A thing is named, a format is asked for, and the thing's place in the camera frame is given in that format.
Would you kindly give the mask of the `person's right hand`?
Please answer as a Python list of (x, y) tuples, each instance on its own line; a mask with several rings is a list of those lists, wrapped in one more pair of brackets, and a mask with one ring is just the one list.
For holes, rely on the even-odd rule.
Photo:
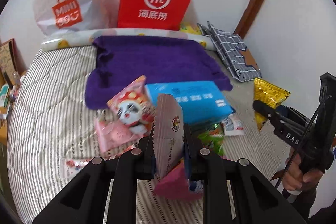
[(300, 164), (301, 157), (299, 154), (296, 154), (282, 179), (282, 186), (287, 191), (312, 189), (318, 185), (324, 175), (324, 173), (318, 169), (311, 169), (309, 172), (303, 173), (299, 168)]

